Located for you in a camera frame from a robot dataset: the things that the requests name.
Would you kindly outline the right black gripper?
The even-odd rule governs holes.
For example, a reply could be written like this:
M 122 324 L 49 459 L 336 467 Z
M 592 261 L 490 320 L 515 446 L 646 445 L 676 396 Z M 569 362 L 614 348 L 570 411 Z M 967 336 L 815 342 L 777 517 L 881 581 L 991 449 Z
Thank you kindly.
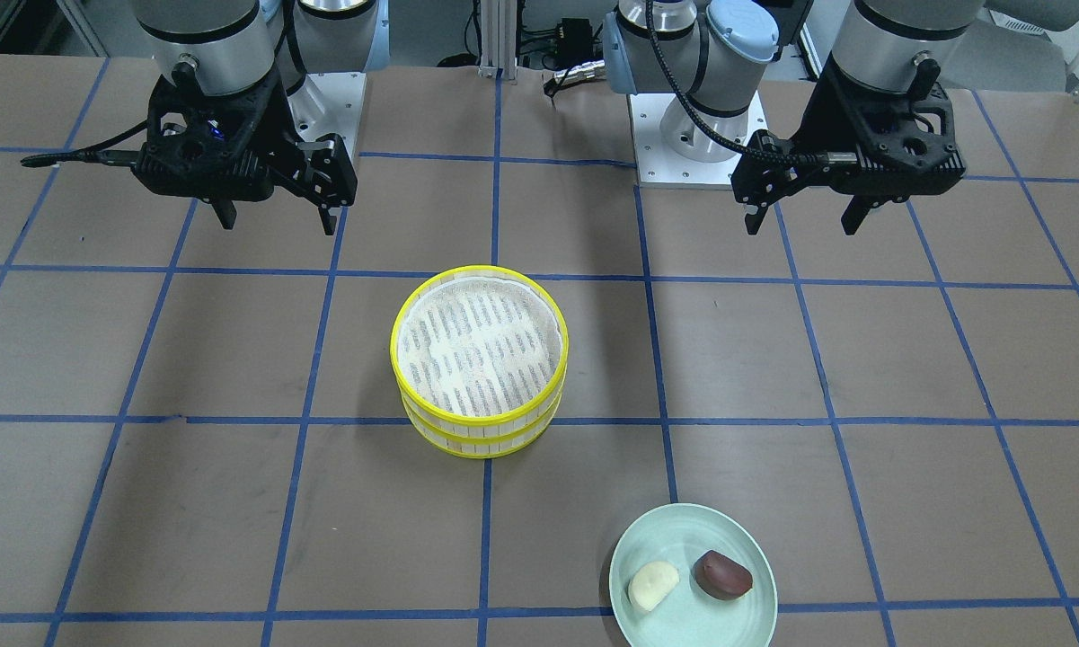
M 158 81 L 134 176 L 158 195 L 210 202 L 224 230 L 234 229 L 236 201 L 264 201 L 283 188 L 312 202 L 323 233 L 334 236 L 331 209 L 353 205 L 358 191 L 342 136 L 300 137 L 276 69 L 218 97 L 203 92 L 201 69 L 178 61 Z

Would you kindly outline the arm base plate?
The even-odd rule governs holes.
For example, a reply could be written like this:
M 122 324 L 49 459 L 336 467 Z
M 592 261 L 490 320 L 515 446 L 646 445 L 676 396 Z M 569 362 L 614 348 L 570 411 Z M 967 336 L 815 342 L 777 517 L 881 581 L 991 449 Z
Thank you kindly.
M 730 191 L 741 155 L 696 127 L 675 95 L 630 95 L 628 106 L 642 188 Z
M 358 159 L 364 98 L 369 77 L 361 71 L 308 75 L 288 96 L 293 127 L 305 142 L 341 136 L 351 160 Z

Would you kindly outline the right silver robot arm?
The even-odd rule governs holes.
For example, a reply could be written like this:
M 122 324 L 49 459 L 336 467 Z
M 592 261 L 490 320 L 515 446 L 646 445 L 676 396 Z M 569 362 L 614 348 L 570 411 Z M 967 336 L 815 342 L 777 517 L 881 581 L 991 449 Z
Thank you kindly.
M 390 61 L 386 1 L 133 1 L 160 79 L 131 169 L 234 226 L 276 189 L 333 235 L 354 204 L 367 74 Z

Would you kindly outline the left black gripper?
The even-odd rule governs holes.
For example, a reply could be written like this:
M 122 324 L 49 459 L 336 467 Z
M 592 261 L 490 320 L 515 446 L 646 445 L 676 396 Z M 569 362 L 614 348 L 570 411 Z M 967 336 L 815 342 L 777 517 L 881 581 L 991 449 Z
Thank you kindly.
M 806 187 L 853 196 L 839 217 L 845 235 L 853 236 L 872 198 L 942 195 L 961 181 L 967 164 L 939 71 L 934 58 L 909 61 L 906 90 L 888 92 L 827 61 L 798 130 L 790 138 L 754 132 L 749 144 L 766 157 L 743 156 L 730 175 L 736 199 L 746 202 L 746 233 L 756 236 L 768 205 Z

